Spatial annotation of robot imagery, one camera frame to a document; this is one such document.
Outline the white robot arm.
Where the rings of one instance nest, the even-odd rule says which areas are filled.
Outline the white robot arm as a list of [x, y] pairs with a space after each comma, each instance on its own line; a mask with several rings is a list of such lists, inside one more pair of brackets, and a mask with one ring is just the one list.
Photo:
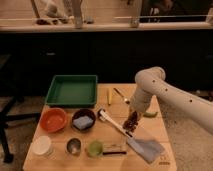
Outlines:
[[161, 67], [141, 70], [135, 75], [136, 89], [130, 99], [130, 107], [144, 113], [153, 95], [182, 110], [206, 131], [213, 134], [213, 103], [178, 89], [165, 82]]

